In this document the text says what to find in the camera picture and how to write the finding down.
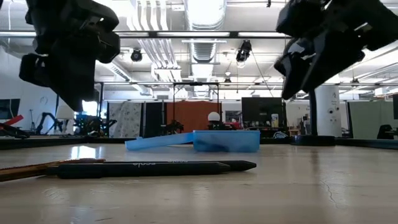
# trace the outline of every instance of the spotlight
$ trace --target spotlight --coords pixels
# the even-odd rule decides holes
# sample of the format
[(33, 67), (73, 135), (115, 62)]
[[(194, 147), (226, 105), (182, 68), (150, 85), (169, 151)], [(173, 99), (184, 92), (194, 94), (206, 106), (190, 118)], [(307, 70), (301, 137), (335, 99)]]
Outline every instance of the spotlight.
[(133, 62), (140, 62), (142, 60), (141, 49), (134, 49), (131, 54), (131, 60)]
[(244, 62), (249, 58), (251, 51), (250, 40), (244, 40), (238, 53), (236, 54), (236, 61), (238, 62), (238, 66), (244, 66)]

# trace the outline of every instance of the ceiling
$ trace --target ceiling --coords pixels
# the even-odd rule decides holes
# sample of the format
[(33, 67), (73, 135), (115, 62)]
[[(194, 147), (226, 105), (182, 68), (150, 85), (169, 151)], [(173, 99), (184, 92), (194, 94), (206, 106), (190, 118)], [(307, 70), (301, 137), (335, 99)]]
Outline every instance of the ceiling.
[[(129, 30), (126, 25), (126, 17), (131, 13), (127, 11), (129, 0), (98, 0), (98, 2), (107, 1), (108, 5), (119, 16), (119, 25), (116, 30)], [(273, 5), (270, 8), (265, 7), (265, 1), (257, 0), (227, 0), (228, 6), (222, 30), (255, 30), (255, 31), (275, 31), (275, 25), (279, 11), (283, 6), (283, 0), (272, 1)], [(392, 11), (398, 14), (398, 0), (382, 1)], [(167, 1), (167, 23), (171, 30), (187, 30), (185, 22), (185, 12), (183, 9), (183, 0), (168, 0)], [(33, 27), (25, 23), (25, 13), (27, 6), (24, 1), (10, 0), (5, 1), (0, 11), (0, 30), (32, 30)], [(215, 66), (213, 69), (212, 80), (219, 80), (222, 82), (226, 77), (226, 72), (231, 72), (232, 82), (283, 82), (282, 75), (272, 68), (273, 62), (282, 53), (284, 46), (287, 42), (285, 39), (253, 39), (251, 55), (246, 61), (244, 68), (238, 68), (235, 61), (235, 53), (237, 48), (241, 45), (242, 40), (228, 39), (226, 43), (218, 44), (216, 51)], [(21, 56), (27, 52), (32, 52), (32, 39), (0, 39), (0, 44), (5, 46), (8, 51), (16, 56)], [(121, 47), (123, 52), (131, 52), (133, 48), (140, 48), (136, 39), (122, 39)], [(181, 39), (172, 39), (172, 47), (175, 52), (178, 65), (181, 67), (182, 78), (192, 77), (191, 71), (191, 57), (188, 44), (182, 43)], [(398, 51), (392, 49), (398, 48), (398, 43), (395, 42), (391, 45), (379, 49), (375, 52), (366, 52), (366, 58), (354, 69), (342, 72), (340, 82), (349, 82), (353, 77), (358, 75), (373, 72), (379, 68), (396, 63), (398, 58)], [(390, 51), (381, 57), (373, 59), (378, 55)], [(124, 71), (135, 81), (154, 81), (151, 72), (151, 61), (148, 56), (143, 52), (143, 59), (141, 62), (132, 62), (130, 54), (121, 53), (115, 60), (122, 67)], [(374, 83), (383, 81), (383, 79), (390, 79), (390, 82), (398, 82), (391, 79), (398, 75), (395, 70), (389, 70), (386, 73), (380, 73), (372, 79), (366, 80), (367, 83)], [(96, 67), (96, 81), (99, 82), (115, 82), (121, 81), (107, 67), (98, 63)], [(249, 86), (241, 86), (240, 88), (247, 89)], [(351, 87), (341, 87), (342, 89), (349, 90)], [(374, 87), (369, 86), (362, 90), (372, 90)]]

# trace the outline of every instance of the blue plastic container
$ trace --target blue plastic container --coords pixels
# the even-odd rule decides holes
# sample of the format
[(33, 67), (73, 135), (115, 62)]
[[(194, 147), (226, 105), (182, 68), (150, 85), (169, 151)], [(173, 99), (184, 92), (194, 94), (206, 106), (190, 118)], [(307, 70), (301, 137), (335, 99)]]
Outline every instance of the blue plastic container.
[(260, 131), (193, 131), (198, 152), (257, 152)]
[(154, 138), (137, 139), (126, 141), (125, 145), (128, 151), (138, 151), (152, 147), (162, 147), (174, 144), (185, 144), (193, 141), (192, 133), (173, 134), (168, 136), (159, 136)]

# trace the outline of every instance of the pillar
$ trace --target pillar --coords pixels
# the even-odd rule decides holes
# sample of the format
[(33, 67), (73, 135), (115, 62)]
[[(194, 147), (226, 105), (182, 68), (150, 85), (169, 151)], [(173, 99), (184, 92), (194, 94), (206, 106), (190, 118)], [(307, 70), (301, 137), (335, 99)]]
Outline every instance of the pillar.
[(341, 137), (341, 113), (338, 86), (320, 86), (317, 96), (318, 135)]

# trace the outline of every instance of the table surface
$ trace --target table surface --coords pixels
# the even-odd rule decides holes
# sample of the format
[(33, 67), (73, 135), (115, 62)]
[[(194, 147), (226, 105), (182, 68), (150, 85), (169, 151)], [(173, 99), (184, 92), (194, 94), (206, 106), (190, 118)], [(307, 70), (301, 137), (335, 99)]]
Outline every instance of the table surface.
[(191, 146), (127, 152), (122, 144), (0, 151), (0, 166), (78, 157), (109, 161), (244, 159), (248, 172), (0, 183), (4, 223), (396, 223), (398, 152), (263, 145), (253, 154)]

